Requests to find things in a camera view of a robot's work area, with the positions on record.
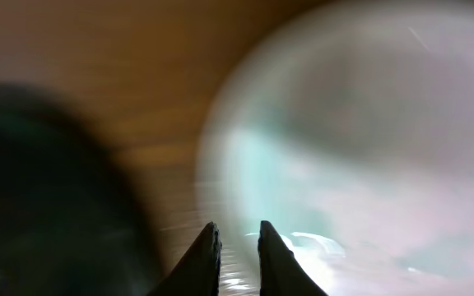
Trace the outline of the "white plate with green stains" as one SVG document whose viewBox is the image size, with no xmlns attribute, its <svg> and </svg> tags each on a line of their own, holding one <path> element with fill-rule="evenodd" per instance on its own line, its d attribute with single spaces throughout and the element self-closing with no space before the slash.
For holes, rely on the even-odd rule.
<svg viewBox="0 0 474 296">
<path fill-rule="evenodd" d="M 474 295 L 474 1 L 355 1 L 271 34 L 197 162 L 221 291 L 256 295 L 273 224 L 330 295 Z"/>
</svg>

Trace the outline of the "round black tray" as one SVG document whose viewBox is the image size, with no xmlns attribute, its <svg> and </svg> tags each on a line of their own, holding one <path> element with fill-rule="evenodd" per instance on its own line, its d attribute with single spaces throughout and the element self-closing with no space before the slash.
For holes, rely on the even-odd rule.
<svg viewBox="0 0 474 296">
<path fill-rule="evenodd" d="M 160 256 L 109 152 L 54 96 L 0 84 L 0 295 L 146 295 Z"/>
</svg>

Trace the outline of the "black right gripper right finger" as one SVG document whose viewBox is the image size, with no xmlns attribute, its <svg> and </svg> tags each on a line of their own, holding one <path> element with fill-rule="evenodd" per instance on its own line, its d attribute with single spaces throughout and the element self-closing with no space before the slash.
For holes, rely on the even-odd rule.
<svg viewBox="0 0 474 296">
<path fill-rule="evenodd" d="M 328 296 L 304 272 L 294 253 L 266 220 L 258 239 L 261 296 Z"/>
</svg>

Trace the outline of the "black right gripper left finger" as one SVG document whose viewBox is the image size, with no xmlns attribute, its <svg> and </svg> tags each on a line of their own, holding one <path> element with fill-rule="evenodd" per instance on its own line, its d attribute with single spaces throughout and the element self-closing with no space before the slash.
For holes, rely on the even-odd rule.
<svg viewBox="0 0 474 296">
<path fill-rule="evenodd" d="M 175 268 L 148 296 L 217 296 L 221 249 L 219 229 L 209 222 Z"/>
</svg>

